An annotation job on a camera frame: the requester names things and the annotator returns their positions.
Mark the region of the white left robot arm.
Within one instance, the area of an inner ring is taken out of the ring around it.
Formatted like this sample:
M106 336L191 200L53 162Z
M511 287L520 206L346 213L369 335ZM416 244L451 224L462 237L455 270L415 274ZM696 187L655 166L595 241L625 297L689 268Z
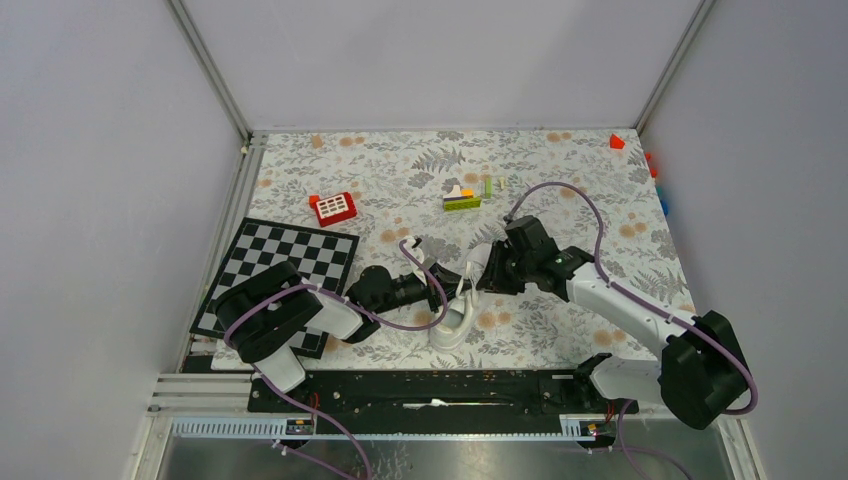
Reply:
M282 408L296 411L309 401L311 388L290 345L304 328L357 343L380 327L376 314L424 300L437 314L444 299L454 309L461 305L460 296L472 289L469 279L437 263L427 265L441 290L421 270L393 278L386 268L371 266L338 296L284 261L224 291L211 311L225 329L225 343L270 380L272 398Z

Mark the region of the white sneaker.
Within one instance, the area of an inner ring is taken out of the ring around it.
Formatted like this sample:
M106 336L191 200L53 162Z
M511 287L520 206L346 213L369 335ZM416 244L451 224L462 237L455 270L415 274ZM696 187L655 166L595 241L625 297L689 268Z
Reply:
M491 244L473 248L465 259L473 267L473 286L462 295L456 295L448 304L443 320L429 330L429 343L437 351L447 353L457 349L476 324L477 318L490 306L493 295L478 291L476 281L484 271Z

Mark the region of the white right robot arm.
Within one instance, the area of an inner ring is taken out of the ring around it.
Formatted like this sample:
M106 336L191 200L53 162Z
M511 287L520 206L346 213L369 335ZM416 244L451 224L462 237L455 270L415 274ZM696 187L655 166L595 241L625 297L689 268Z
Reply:
M527 285L585 308L625 331L652 354L650 360L597 354L579 365L575 402L597 412L611 400L664 405L698 430L728 414L750 391L752 375L730 321L716 311L698 316L603 277L590 253L561 249L539 219L508 223L493 243L475 288L518 295Z

